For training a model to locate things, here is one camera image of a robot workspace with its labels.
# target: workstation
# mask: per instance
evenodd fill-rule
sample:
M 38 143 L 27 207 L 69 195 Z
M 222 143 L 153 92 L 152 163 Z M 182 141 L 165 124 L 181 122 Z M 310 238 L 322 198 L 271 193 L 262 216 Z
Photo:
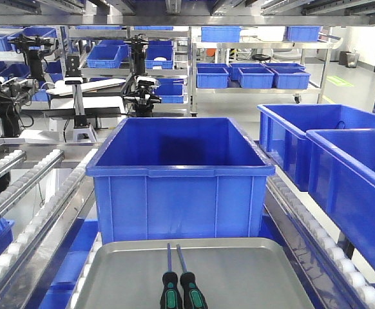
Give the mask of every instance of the workstation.
M 0 308 L 375 309 L 375 1 L 0 0 Z

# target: gray floor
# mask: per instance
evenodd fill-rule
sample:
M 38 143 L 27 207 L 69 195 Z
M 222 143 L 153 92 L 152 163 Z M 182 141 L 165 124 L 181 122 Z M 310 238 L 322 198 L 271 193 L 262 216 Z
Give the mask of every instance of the gray floor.
M 319 83 L 322 64 L 307 64 L 307 71 L 312 74 L 311 80 Z M 336 75 L 354 85 L 338 87 L 327 82 L 323 103 L 340 103 L 365 111 L 372 111 L 375 101 L 375 73 L 361 67 L 348 69 L 332 62 L 328 76 Z M 315 104 L 317 95 L 303 95 L 302 103 Z M 198 98 L 198 117 L 231 117 L 234 118 L 253 139 L 259 136 L 260 114 L 256 108 L 259 104 L 292 104 L 292 95 L 201 95 Z

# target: metal shelf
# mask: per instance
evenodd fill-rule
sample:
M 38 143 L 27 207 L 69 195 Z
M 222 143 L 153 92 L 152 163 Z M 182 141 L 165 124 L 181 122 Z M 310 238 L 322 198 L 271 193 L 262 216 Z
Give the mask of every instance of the metal shelf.
M 334 43 L 326 41 L 318 42 L 241 42 L 241 43 L 221 43 L 221 42 L 196 42 L 197 48 L 238 48 L 241 50 L 247 48 L 299 48 L 299 49 L 315 49 L 326 50 L 332 48 Z
M 212 94 L 212 93 L 219 93 L 219 94 L 228 94 L 228 93 L 243 93 L 243 94 L 271 94 L 271 95 L 317 95 L 321 92 L 321 88 L 313 86 L 312 84 L 309 85 L 308 89 L 277 89 L 277 88 L 270 88 L 270 89 L 249 89 L 249 88 L 239 88 L 239 87 L 230 87 L 230 88 L 222 88 L 222 89 L 205 89 L 205 88 L 197 88 L 197 94 Z
M 83 77 L 127 77 L 129 69 L 96 69 L 82 68 Z M 164 77 L 174 79 L 185 79 L 188 77 L 187 70 L 146 70 L 148 75 L 153 77 Z

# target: green screwdriver handle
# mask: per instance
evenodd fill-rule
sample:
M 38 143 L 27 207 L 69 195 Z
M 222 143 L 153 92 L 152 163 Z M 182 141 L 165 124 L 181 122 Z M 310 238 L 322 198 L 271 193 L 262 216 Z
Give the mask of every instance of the green screwdriver handle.
M 165 272 L 162 277 L 163 293 L 160 298 L 160 309 L 182 309 L 182 298 L 177 288 L 175 272 Z
M 185 309 L 207 309 L 205 297 L 196 285 L 195 274 L 185 272 L 180 277 L 183 288 L 183 305 Z

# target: gray tray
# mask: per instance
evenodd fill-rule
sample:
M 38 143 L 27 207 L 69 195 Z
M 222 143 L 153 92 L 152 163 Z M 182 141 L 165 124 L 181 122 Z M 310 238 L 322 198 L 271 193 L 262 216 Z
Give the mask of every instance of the gray tray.
M 265 238 L 108 243 L 95 256 L 76 308 L 159 309 L 168 242 L 173 270 L 182 273 L 180 243 L 210 309 L 314 308 L 281 246 Z

